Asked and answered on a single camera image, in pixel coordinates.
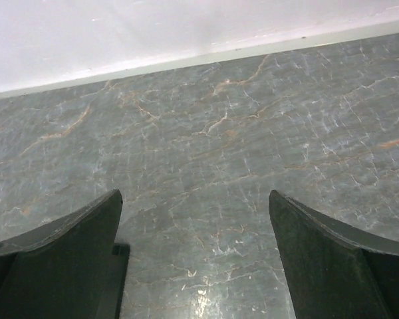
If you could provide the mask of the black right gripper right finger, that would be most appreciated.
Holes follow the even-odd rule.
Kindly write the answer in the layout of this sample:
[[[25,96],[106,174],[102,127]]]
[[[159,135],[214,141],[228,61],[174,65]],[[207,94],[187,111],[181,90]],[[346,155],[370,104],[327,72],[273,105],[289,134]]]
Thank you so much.
[[[269,215],[297,318],[399,318],[399,242],[276,190]]]

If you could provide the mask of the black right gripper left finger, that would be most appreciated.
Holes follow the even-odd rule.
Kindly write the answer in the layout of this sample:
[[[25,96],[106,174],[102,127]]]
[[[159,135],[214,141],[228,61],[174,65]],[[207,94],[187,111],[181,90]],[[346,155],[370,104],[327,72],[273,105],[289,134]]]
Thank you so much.
[[[0,241],[0,318],[96,318],[122,205],[114,189]]]

